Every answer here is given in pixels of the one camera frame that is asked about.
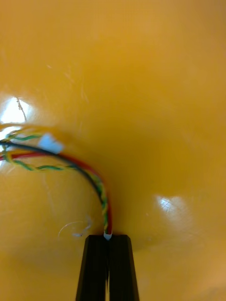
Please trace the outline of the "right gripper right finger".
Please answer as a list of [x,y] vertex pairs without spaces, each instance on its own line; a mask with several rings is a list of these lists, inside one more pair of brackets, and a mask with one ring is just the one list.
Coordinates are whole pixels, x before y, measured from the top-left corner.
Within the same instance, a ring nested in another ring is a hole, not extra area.
[[109,291],[111,301],[138,301],[139,293],[132,244],[127,235],[109,241]]

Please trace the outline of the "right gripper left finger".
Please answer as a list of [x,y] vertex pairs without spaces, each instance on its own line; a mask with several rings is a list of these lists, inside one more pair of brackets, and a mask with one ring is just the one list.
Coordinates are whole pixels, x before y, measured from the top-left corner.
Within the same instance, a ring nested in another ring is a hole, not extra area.
[[107,240],[100,235],[85,239],[80,275],[77,286],[77,301],[104,301],[107,281]]

